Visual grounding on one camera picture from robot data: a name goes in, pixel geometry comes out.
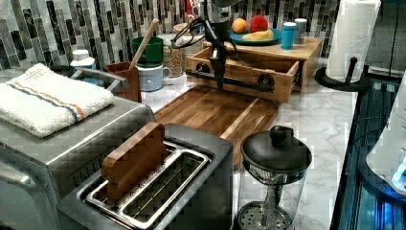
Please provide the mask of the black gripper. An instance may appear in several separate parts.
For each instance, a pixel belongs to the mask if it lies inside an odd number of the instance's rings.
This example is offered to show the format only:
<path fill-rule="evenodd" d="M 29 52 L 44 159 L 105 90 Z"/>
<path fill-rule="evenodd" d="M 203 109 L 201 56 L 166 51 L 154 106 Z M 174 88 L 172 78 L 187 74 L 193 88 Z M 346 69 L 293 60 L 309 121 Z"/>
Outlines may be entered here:
<path fill-rule="evenodd" d="M 229 20 L 222 22 L 205 21 L 205 39 L 212 44 L 212 67 L 217 88 L 223 89 L 225 73 L 225 60 L 230 55 L 225 47 L 225 42 L 230 38 L 231 23 Z"/>

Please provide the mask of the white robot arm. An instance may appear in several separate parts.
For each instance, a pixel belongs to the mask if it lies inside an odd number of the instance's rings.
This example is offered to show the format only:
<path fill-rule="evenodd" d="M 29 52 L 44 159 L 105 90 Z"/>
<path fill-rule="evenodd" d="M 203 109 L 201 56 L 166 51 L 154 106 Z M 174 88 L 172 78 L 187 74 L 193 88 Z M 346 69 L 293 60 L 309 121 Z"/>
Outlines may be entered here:
<path fill-rule="evenodd" d="M 327 89 L 312 82 L 304 93 L 283 108 L 280 123 L 247 136 L 240 145 L 243 169 L 267 186 L 304 183 L 305 196 L 338 196 L 347 179 L 345 148 L 355 171 L 370 190 L 383 196 L 405 196 L 405 120 L 394 108 L 384 127 L 371 129 L 363 144 L 359 137 L 346 140 L 346 125 L 364 125 L 355 119 L 350 92 Z"/>

